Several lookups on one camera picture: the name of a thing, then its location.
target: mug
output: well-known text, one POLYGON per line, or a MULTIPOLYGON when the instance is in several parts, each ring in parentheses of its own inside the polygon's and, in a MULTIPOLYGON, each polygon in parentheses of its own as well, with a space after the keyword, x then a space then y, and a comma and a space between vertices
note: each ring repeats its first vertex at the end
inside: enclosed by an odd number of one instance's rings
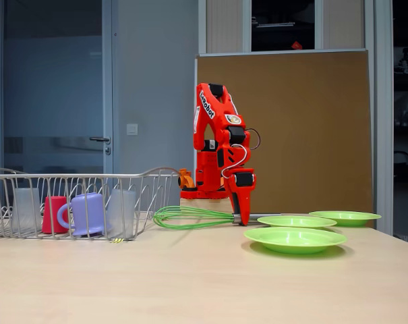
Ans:
MULTIPOLYGON (((45 234, 52 234, 52 227, 51 227, 51 208, 49 208, 49 201, 52 202, 52 209, 53 209, 53 225, 54 225, 54 233, 62 234, 67 233, 69 228, 64 228, 59 224, 57 221, 57 213, 61 206, 67 205, 67 198, 64 196, 52 196, 51 199, 49 197, 45 198, 45 210, 43 212, 43 223, 42 223, 42 232, 45 234)), ((63 212, 63 220, 67 222, 67 211, 63 212)))
POLYGON ((112 190, 112 194, 109 199, 107 208, 108 237, 131 238, 133 236, 135 200, 136 197, 134 191, 120 189, 112 190))
MULTIPOLYGON (((71 211, 74 216, 74 224, 70 224, 74 228, 74 236, 81 236, 87 234, 95 234, 103 232, 103 198, 101 194, 91 192, 89 194, 79 194, 70 202, 71 211), (87 196, 87 213, 85 209, 85 200, 87 196)), ((69 229, 69 223, 62 218, 63 212, 67 209, 67 204, 60 207, 57 211, 57 221, 64 228, 69 229)))
POLYGON ((11 213, 13 233, 38 232, 42 227, 39 189, 16 188, 11 213))

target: green whisk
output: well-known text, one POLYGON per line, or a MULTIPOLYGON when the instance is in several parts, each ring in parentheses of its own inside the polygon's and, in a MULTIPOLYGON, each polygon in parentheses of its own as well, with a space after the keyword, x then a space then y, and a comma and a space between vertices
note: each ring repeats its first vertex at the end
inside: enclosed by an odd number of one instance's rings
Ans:
MULTIPOLYGON (((251 214, 249 219, 249 224, 259 223, 257 219, 259 217, 265 216, 265 214, 251 214)), ((239 215, 223 213, 220 211, 209 211, 208 209, 194 208, 194 207, 184 207, 184 206, 168 206, 159 209, 155 214, 153 221, 165 228, 171 230, 196 230, 198 228, 215 226, 227 223, 240 223, 241 217, 239 215), (170 221, 172 219, 189 219, 191 221, 201 221, 208 220, 203 223, 191 223, 191 224, 181 224, 174 225, 165 223, 165 221, 170 221)))

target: white cup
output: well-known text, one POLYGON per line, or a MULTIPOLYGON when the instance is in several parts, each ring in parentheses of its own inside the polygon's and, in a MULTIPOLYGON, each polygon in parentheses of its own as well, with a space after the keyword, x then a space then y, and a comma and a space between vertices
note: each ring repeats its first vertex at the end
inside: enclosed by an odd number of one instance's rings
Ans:
POLYGON ((131 238, 134 232, 136 194, 130 190, 113 189, 107 208, 107 235, 110 238, 131 238))
POLYGON ((36 223, 37 231, 42 229, 38 188, 15 189, 11 219, 12 232, 15 234, 34 232, 34 223, 36 223))

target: brown board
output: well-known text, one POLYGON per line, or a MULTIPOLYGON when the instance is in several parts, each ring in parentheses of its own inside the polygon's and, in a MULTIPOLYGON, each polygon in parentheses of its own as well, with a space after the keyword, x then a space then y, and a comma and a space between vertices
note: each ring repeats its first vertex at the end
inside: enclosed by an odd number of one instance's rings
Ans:
POLYGON ((260 133, 253 213, 372 212, 365 51, 204 56, 197 78, 225 85, 260 133))

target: green plate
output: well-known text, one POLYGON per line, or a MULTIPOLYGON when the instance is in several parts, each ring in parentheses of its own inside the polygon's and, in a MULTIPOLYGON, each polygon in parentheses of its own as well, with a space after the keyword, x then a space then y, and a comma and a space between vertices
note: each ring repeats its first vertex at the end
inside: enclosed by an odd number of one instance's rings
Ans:
POLYGON ((314 211, 310 215, 333 219, 339 226, 363 226, 371 219, 381 218, 377 214, 360 213, 359 211, 314 211))
POLYGON ((254 228, 245 231, 244 236, 270 250, 291 254, 317 253, 346 242, 346 237, 338 233, 300 227, 254 228))
POLYGON ((258 221, 270 226, 283 227, 307 227, 319 228, 325 226, 336 225, 337 222, 331 219, 303 216, 303 215, 281 215, 281 216, 265 216, 258 218, 258 221))

